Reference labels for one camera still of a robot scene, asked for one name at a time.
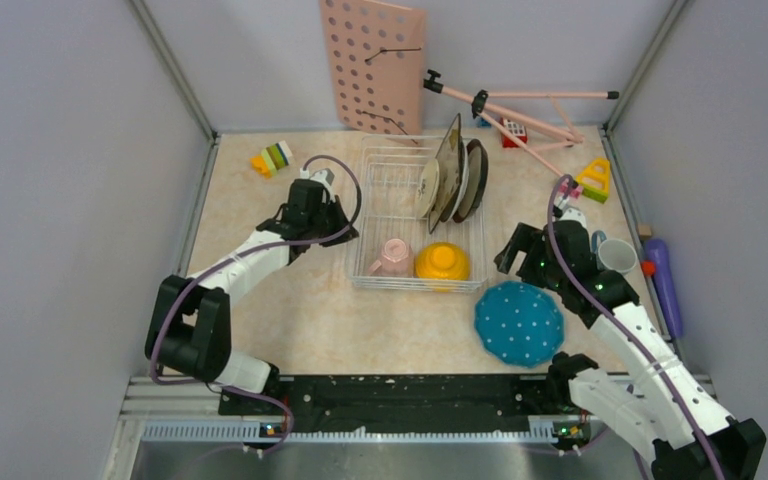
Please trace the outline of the blue white mug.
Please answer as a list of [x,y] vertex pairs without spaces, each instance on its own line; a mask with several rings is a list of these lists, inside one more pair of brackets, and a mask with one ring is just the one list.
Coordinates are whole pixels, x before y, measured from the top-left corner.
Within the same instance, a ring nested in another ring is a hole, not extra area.
[[609,238],[602,230],[592,233],[591,250],[602,270],[613,270],[625,275],[638,265],[637,251],[630,243],[619,238]]

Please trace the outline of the white wire dish rack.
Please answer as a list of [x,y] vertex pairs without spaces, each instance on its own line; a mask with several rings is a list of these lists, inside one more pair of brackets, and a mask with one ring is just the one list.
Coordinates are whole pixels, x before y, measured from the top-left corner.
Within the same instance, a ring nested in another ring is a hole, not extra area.
[[[367,135],[361,141],[361,217],[356,224],[359,239],[349,247],[348,277],[353,286],[369,289],[468,293],[478,290],[489,278],[485,253],[485,222],[478,208],[462,223],[452,220],[428,231],[428,220],[416,214],[416,190],[427,161],[434,158],[441,135]],[[405,241],[414,254],[436,242],[461,248],[468,257],[470,272],[465,280],[419,278],[410,273],[393,276],[370,273],[385,242]]]

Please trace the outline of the blue rimmed bowl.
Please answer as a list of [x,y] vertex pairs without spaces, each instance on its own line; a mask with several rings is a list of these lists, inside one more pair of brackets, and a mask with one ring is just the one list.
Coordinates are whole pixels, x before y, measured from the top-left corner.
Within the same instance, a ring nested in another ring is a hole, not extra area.
[[512,366],[536,368],[552,360],[565,340],[560,308],[544,291],[506,281],[474,305],[474,330],[486,352]]

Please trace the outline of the white pink handled cup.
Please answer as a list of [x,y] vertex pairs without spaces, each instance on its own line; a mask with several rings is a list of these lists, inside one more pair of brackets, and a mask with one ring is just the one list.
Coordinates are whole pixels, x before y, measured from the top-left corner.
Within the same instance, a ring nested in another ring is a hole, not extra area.
[[366,273],[370,276],[410,277],[413,268],[414,252],[409,243],[400,238],[391,238],[383,243]]

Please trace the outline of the small cream saucer plate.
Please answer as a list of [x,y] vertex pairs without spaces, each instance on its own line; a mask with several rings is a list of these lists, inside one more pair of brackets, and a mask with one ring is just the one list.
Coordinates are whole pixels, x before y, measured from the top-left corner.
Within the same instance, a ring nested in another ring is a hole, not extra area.
[[417,218],[424,218],[431,211],[436,201],[439,184],[439,162],[436,158],[431,158],[423,167],[416,190],[415,214]]

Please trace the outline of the orange yellow bowl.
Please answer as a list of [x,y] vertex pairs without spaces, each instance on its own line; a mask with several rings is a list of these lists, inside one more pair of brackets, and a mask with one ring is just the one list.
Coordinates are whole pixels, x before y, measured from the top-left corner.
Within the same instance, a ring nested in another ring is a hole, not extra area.
[[423,279],[466,281],[471,273],[470,258],[455,244],[436,242],[417,254],[414,272]]

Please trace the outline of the white plate red characters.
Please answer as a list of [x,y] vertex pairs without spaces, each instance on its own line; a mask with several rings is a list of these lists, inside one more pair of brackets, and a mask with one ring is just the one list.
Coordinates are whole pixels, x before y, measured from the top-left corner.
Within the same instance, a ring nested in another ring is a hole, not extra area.
[[455,195],[448,205],[448,214],[445,218],[446,221],[450,221],[454,217],[454,214],[457,212],[457,209],[465,196],[465,189],[468,185],[469,161],[468,154],[466,153],[466,146],[463,141],[459,143],[458,154],[458,183]]

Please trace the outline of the square floral plate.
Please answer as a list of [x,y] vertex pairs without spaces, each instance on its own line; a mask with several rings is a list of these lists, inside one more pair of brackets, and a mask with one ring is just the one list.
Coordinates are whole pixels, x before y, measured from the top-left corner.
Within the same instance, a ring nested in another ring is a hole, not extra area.
[[448,221],[455,210],[463,177],[462,150],[462,116],[458,113],[435,156],[439,166],[439,185],[428,216],[429,234],[434,233],[440,223]]

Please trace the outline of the dark red rimmed plate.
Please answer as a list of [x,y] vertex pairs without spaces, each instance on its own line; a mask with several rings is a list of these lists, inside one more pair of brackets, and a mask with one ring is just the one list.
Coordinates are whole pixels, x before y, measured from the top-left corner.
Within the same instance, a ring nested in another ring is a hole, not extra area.
[[469,168],[466,189],[452,216],[455,223],[463,223],[478,210],[489,176],[488,153],[480,140],[472,139],[466,144],[466,160]]

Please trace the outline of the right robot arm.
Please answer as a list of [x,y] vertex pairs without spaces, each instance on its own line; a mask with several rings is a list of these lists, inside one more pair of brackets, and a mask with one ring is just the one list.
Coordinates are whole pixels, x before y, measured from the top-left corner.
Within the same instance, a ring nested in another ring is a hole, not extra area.
[[550,361],[546,397],[560,412],[577,407],[625,440],[655,479],[752,479],[766,445],[753,419],[738,420],[708,394],[662,338],[624,276],[601,270],[586,228],[555,220],[520,223],[495,256],[508,273],[556,293],[563,306],[625,365],[634,389],[613,381],[584,354],[558,352]]

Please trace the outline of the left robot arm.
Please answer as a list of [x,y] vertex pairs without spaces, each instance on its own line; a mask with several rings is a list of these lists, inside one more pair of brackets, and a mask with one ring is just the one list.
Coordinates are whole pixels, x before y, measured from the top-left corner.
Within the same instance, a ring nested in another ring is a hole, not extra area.
[[235,250],[192,277],[166,277],[159,286],[144,353],[196,381],[242,390],[257,413],[279,404],[272,364],[235,350],[233,307],[270,274],[291,265],[312,245],[339,245],[358,232],[333,191],[328,169],[304,173],[275,216],[261,222]]

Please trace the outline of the pink toy block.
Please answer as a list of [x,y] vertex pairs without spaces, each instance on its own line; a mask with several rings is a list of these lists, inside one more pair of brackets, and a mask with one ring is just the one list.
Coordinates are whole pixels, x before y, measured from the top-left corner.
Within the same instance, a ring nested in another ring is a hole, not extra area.
[[558,187],[557,195],[564,198],[579,198],[583,193],[583,186],[574,179],[564,179]]

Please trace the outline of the red white toy block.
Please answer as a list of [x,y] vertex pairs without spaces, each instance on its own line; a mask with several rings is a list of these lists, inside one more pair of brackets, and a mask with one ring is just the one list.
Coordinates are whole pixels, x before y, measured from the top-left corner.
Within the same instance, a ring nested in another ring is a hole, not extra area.
[[[505,117],[499,118],[500,124],[510,133],[511,136],[516,137],[521,143],[528,142],[528,134],[525,127]],[[502,147],[506,149],[518,148],[519,145],[513,141],[508,135],[504,133],[500,134]]]

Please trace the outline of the purple handled tool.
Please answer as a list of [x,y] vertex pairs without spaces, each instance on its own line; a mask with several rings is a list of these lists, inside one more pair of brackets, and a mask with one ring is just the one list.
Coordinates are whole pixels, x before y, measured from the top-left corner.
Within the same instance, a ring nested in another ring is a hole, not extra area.
[[644,260],[641,269],[652,279],[656,296],[669,334],[674,338],[684,336],[676,288],[670,267],[669,250],[659,238],[650,238],[643,244]]

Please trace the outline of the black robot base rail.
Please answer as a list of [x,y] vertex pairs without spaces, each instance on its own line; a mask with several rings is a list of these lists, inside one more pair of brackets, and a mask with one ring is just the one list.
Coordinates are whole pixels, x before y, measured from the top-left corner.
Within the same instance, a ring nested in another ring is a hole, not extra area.
[[259,398],[222,388],[218,413],[279,418],[298,434],[521,434],[557,449],[604,431],[542,374],[280,375]]

